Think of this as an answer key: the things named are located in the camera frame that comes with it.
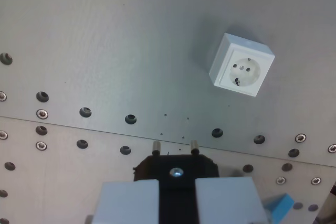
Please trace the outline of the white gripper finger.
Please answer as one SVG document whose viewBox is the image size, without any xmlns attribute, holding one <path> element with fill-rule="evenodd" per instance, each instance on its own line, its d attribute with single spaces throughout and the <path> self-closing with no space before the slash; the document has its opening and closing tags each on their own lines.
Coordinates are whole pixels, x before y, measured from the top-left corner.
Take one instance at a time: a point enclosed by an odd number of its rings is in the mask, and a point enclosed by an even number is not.
<svg viewBox="0 0 336 224">
<path fill-rule="evenodd" d="M 159 181 L 103 183 L 92 223 L 159 223 Z"/>
<path fill-rule="evenodd" d="M 195 180 L 200 223 L 268 223 L 258 191 L 250 177 Z"/>
</svg>

